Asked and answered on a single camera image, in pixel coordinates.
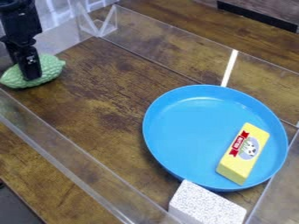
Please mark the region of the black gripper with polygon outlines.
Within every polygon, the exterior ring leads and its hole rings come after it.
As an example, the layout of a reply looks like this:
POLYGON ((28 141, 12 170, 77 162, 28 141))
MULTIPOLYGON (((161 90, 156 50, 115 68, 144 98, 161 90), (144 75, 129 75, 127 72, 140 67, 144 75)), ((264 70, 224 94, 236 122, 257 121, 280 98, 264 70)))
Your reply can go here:
POLYGON ((3 40, 13 64, 17 64, 27 81, 43 76, 35 36, 43 32, 35 0, 0 0, 0 21, 4 27, 3 40))

